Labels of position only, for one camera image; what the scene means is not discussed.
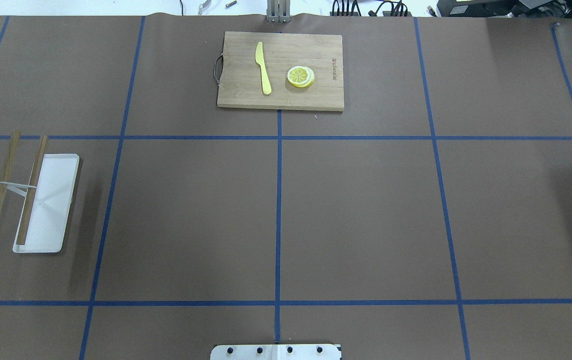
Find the brown table surface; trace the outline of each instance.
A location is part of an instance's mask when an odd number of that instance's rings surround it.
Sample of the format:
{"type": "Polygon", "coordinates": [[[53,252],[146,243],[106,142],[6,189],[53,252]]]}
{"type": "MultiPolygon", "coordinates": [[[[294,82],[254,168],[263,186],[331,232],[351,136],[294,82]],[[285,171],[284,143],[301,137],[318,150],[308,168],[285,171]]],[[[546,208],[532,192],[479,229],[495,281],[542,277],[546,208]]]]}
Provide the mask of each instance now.
{"type": "Polygon", "coordinates": [[[38,135],[83,160],[60,253],[12,252],[7,194],[0,359],[572,358],[572,20],[550,25],[0,17],[0,174],[15,129],[15,182],[38,135]],[[345,111],[218,108],[225,31],[342,35],[345,111]]]}

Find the white tray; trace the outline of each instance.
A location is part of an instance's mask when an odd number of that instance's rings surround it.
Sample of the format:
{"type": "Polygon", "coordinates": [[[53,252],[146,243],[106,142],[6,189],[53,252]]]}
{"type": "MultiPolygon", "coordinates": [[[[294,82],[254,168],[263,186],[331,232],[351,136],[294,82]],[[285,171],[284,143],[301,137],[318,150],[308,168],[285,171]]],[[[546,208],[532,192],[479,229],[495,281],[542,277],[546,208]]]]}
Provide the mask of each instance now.
{"type": "Polygon", "coordinates": [[[44,155],[26,244],[17,244],[17,235],[19,235],[17,228],[13,251],[16,253],[58,253],[61,251],[78,169],[79,155],[76,153],[44,155]]]}

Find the knife handle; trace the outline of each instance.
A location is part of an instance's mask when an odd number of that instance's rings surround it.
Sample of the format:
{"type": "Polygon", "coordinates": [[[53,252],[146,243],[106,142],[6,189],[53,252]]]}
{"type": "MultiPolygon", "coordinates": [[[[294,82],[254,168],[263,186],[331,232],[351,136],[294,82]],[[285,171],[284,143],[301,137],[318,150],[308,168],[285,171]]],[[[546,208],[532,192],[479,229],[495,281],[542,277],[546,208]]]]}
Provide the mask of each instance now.
{"type": "Polygon", "coordinates": [[[259,67],[261,68],[261,91],[263,91],[263,94],[265,95],[270,95],[272,93],[272,86],[270,86],[266,66],[260,64],[259,67]]]}

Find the white metal plate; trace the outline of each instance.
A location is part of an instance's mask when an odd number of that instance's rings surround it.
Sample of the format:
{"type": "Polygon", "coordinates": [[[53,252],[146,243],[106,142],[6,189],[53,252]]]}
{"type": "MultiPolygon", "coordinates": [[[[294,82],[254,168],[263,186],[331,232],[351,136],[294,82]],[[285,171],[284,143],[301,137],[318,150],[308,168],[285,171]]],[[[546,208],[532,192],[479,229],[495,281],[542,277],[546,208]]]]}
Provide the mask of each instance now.
{"type": "Polygon", "coordinates": [[[341,360],[341,346],[338,344],[218,345],[210,352],[210,360],[341,360]]]}
{"type": "Polygon", "coordinates": [[[58,253],[61,250],[78,169],[79,155],[76,153],[44,155],[26,244],[17,244],[19,235],[17,228],[13,251],[16,253],[58,253]]]}

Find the blue grid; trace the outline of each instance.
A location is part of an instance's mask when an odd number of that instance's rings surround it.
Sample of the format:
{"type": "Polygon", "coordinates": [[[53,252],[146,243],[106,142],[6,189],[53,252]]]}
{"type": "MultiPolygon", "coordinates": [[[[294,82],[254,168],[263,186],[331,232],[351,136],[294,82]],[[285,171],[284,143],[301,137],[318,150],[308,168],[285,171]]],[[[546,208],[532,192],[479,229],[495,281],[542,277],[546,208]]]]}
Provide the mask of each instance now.
{"type": "MultiPolygon", "coordinates": [[[[4,38],[4,34],[8,27],[10,17],[4,20],[4,25],[0,32],[0,46],[4,38]]],[[[414,18],[414,29],[417,42],[417,50],[421,68],[421,78],[423,80],[423,91],[426,102],[428,122],[430,125],[430,136],[284,136],[282,131],[281,110],[277,110],[277,136],[184,136],[184,135],[126,135],[126,126],[128,123],[128,112],[130,110],[130,100],[135,83],[135,75],[137,73],[137,62],[139,59],[139,50],[141,47],[142,36],[146,17],[141,17],[139,36],[137,38],[137,48],[133,60],[130,85],[128,88],[128,97],[124,109],[121,133],[119,135],[50,135],[54,140],[118,140],[119,145],[112,174],[112,182],[110,184],[110,193],[108,196],[103,230],[101,233],[101,241],[98,251],[98,257],[92,282],[91,298],[88,301],[65,301],[65,300],[0,300],[0,306],[80,306],[87,307],[87,317],[84,326],[84,337],[80,349],[80,360],[85,357],[85,350],[89,338],[92,312],[95,307],[137,307],[137,306],[180,306],[180,307],[208,307],[208,306],[270,306],[274,307],[274,331],[275,341],[279,342],[281,337],[281,306],[457,306],[459,311],[459,320],[462,333],[462,342],[466,360],[470,359],[468,335],[466,331],[466,321],[464,317],[464,305],[551,305],[551,304],[572,304],[572,298],[506,298],[506,299],[464,299],[461,296],[459,276],[457,273],[457,262],[455,257],[455,248],[452,241],[452,232],[450,230],[450,220],[448,217],[448,204],[446,201],[446,192],[441,174],[441,163],[439,161],[439,149],[437,141],[572,141],[572,136],[439,136],[435,133],[434,122],[432,118],[432,107],[430,105],[430,95],[428,91],[428,81],[426,78],[425,66],[423,61],[423,53],[421,49],[421,37],[417,18],[414,18]],[[103,259],[103,250],[105,246],[106,236],[108,232],[108,223],[110,221],[110,212],[112,209],[112,200],[114,198],[114,190],[119,173],[119,162],[121,161],[121,152],[124,141],[130,140],[183,140],[183,141],[207,141],[207,140],[230,140],[230,141],[277,141],[277,187],[276,187],[276,251],[275,251],[275,300],[231,300],[231,301],[100,301],[96,300],[96,291],[101,270],[101,261],[103,259]],[[439,182],[439,192],[441,195],[441,203],[444,216],[444,228],[448,239],[448,249],[450,252],[451,267],[453,273],[453,282],[455,287],[456,299],[443,300],[281,300],[281,175],[282,175],[282,157],[283,157],[283,141],[432,141],[437,180],[439,182]]],[[[565,70],[560,47],[556,38],[555,28],[558,23],[551,26],[551,35],[555,50],[560,64],[560,70],[564,76],[569,96],[572,100],[572,86],[565,70]]],[[[10,136],[0,135],[0,140],[9,139],[10,136]]],[[[21,137],[26,140],[37,140],[39,135],[24,135],[21,137]]]]}

